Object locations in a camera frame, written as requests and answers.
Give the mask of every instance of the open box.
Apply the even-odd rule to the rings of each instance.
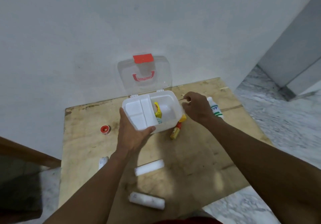
[[[122,108],[135,129],[155,126],[153,133],[157,133],[175,127],[183,111],[174,93],[164,91],[172,84],[171,68],[166,57],[153,57],[151,54],[134,56],[134,59],[119,62],[117,67],[124,87],[131,96],[123,101]],[[156,119],[154,102],[159,104],[162,111],[162,123]]]

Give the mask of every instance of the bottle with green stripe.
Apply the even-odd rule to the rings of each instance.
[[[212,97],[207,97],[207,101],[211,106],[212,112],[215,116],[218,117],[224,117],[221,110],[219,109],[219,106],[213,101]]]

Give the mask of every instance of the person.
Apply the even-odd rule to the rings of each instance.
[[[321,170],[265,144],[213,115],[205,96],[188,92],[182,103],[186,114],[207,128],[223,146],[247,181],[281,223],[321,223]],[[129,158],[155,127],[137,131],[122,108],[116,151],[45,224],[106,223],[114,196]],[[193,217],[160,223],[220,223]]]

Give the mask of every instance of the wooden table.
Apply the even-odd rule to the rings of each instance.
[[[227,123],[271,145],[220,78],[170,90],[178,99],[188,91],[212,96]],[[98,171],[101,157],[110,156],[115,151],[120,119],[118,109],[126,98],[66,109],[59,206]],[[102,125],[111,126],[109,135],[100,132]],[[218,141],[203,126],[187,118],[176,140],[170,139],[171,132],[169,129],[152,135],[129,162],[120,180],[108,223],[149,224],[176,218],[249,185]],[[136,166],[158,159],[164,160],[164,168],[135,177]],[[128,196],[132,191],[164,198],[165,210],[130,203]]]

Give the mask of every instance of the transparent lid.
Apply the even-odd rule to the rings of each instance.
[[[172,86],[170,63],[164,56],[134,56],[117,64],[128,95],[140,94]]]

